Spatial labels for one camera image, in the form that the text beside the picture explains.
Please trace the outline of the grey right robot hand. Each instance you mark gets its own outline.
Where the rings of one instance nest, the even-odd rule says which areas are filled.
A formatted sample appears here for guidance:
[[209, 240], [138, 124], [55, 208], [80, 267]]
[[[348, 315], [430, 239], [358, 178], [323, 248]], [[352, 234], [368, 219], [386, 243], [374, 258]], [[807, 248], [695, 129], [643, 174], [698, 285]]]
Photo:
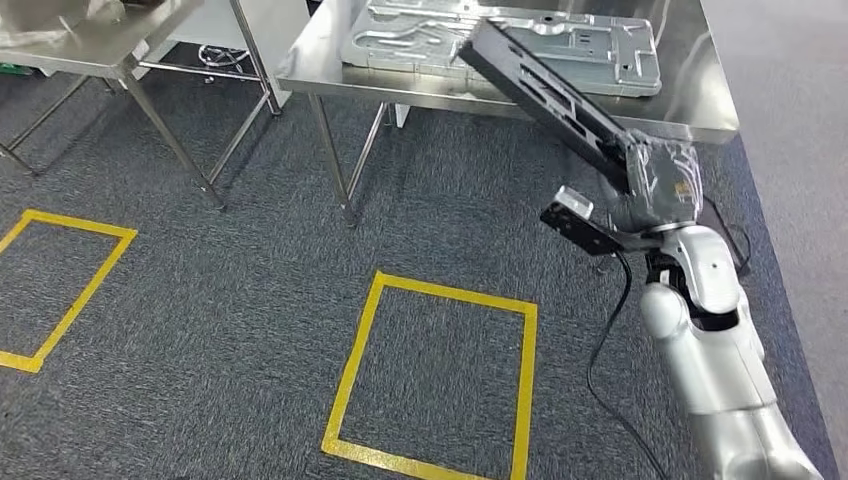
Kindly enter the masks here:
[[624, 193], [605, 188], [615, 229], [636, 234], [696, 222], [704, 200], [694, 145], [637, 129], [628, 129], [623, 140], [628, 187]]

